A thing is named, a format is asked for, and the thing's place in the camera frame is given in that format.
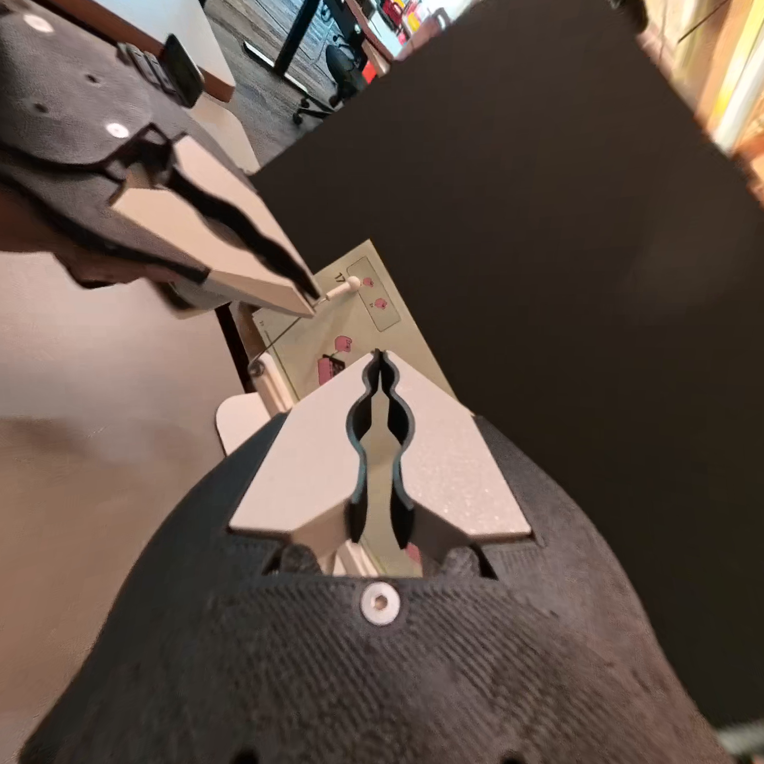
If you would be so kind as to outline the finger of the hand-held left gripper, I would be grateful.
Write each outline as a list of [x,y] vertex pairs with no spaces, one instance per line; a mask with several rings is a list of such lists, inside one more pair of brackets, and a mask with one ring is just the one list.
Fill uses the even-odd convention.
[[248,302],[316,302],[320,289],[250,179],[191,136],[173,144],[170,190],[205,224],[204,287]]
[[111,208],[204,266],[204,290],[295,317],[314,315],[288,278],[270,271],[243,243],[216,231],[169,190],[128,187]]

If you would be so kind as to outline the black panel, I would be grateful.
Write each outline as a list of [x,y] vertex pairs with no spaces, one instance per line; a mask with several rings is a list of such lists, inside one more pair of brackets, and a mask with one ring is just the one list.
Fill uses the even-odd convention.
[[314,272],[371,240],[703,714],[762,720],[762,209],[624,18],[480,2],[253,183]]

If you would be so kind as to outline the open instruction booklet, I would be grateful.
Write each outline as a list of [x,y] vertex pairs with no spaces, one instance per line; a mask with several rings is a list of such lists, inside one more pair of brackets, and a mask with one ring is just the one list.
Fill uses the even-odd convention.
[[[363,242],[316,274],[324,295],[312,318],[271,310],[253,313],[256,350],[251,376],[263,402],[285,410],[330,382],[374,349],[396,353],[446,393],[453,390],[427,346],[411,311],[371,241]],[[417,549],[398,547],[390,527],[392,462],[399,447],[387,428],[389,401],[371,400],[372,424],[362,439],[368,456],[368,514],[358,552],[348,551],[358,570],[414,577],[423,573]]]

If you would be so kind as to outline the black upright device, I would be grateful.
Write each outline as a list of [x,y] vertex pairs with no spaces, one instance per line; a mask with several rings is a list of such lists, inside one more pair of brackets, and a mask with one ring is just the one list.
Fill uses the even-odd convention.
[[176,34],[168,35],[158,60],[181,104],[192,109],[205,92],[205,78]]

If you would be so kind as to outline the person's left hand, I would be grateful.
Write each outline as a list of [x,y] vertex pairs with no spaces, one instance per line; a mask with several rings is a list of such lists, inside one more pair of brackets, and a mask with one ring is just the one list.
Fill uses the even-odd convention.
[[126,257],[100,236],[49,215],[32,199],[7,186],[1,188],[1,251],[50,253],[85,290],[140,280],[165,284],[179,279],[178,273],[161,263]]

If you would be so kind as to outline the black office chair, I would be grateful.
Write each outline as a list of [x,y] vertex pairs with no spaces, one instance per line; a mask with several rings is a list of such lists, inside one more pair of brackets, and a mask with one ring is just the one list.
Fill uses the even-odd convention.
[[300,105],[292,113],[292,121],[297,126],[303,123],[304,117],[320,121],[327,119],[367,86],[358,63],[349,57],[341,45],[329,45],[325,49],[325,61],[336,85],[335,92],[330,96],[328,105],[320,104],[319,100],[312,96],[303,96]]

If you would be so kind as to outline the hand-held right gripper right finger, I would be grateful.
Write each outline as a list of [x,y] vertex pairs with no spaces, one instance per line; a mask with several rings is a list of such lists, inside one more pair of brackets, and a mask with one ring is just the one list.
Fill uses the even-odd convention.
[[531,537],[532,528],[471,411],[391,351],[380,352],[391,465],[390,521],[401,549],[443,562],[458,547]]

